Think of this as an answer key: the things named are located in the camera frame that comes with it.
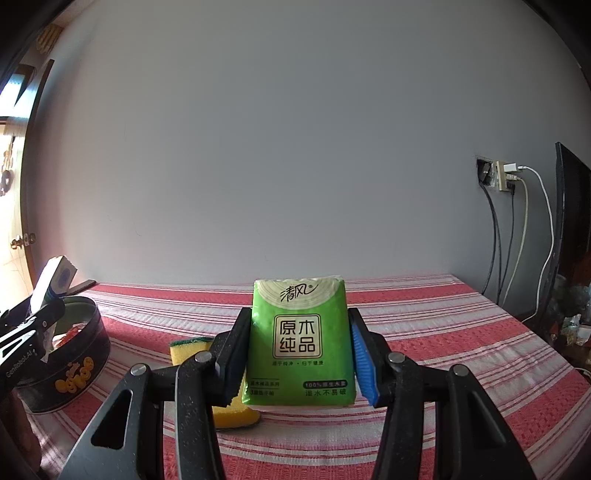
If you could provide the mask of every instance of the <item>television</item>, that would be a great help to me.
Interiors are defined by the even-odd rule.
[[[564,305],[564,292],[590,283],[591,169],[557,142],[554,251],[532,322],[534,331],[549,340],[560,313],[570,316],[573,310],[572,305]]]

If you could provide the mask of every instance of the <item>gray wall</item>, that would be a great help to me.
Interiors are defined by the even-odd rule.
[[[480,289],[475,155],[537,168],[553,200],[554,142],[591,159],[583,76],[520,0],[97,0],[51,56],[39,270],[64,253],[113,282],[451,272]],[[510,310],[533,304],[550,244],[524,175]]]

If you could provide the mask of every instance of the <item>door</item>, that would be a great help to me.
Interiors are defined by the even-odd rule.
[[[0,185],[0,312],[33,292],[35,275],[31,246],[36,241],[27,231],[26,182],[23,167],[27,159],[27,131],[33,126],[41,92],[53,65],[50,60],[35,75],[12,109],[0,138],[2,183]]]

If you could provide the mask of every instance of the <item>yellow sponge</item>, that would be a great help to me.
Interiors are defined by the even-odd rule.
[[[212,339],[207,337],[192,338],[190,340],[177,340],[170,344],[170,357],[173,365],[182,364],[187,358],[202,350],[208,350]],[[244,390],[244,379],[240,385],[238,396],[232,399],[227,407],[213,407],[213,423],[217,429],[234,429],[246,427],[259,421],[261,414],[256,410],[248,408],[242,403],[242,391]]]

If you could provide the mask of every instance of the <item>tablecloth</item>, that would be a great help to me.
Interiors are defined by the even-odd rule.
[[[591,432],[591,388],[558,353],[452,275],[346,282],[348,305],[393,350],[420,364],[467,365],[510,425],[540,479],[558,478]],[[59,411],[30,416],[43,468],[57,476],[101,402],[139,362],[170,365],[171,341],[229,330],[251,286],[158,287],[102,283],[97,302],[111,355],[95,382]],[[365,479],[378,451],[384,409],[358,393],[346,408],[288,408],[255,427],[219,432],[229,479]],[[434,462],[434,404],[425,406],[421,480]],[[164,419],[167,479],[176,478],[174,405]]]

